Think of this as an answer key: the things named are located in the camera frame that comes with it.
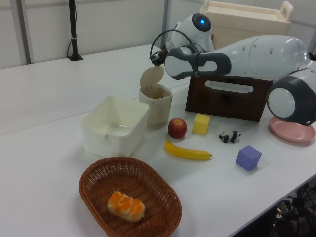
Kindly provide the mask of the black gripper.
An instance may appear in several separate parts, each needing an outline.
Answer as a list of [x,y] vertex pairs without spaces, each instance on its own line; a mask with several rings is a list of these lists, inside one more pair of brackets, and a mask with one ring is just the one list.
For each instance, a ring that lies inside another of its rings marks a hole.
[[168,51],[166,49],[155,52],[151,55],[151,62],[154,66],[160,66],[164,64],[165,59],[168,55]]

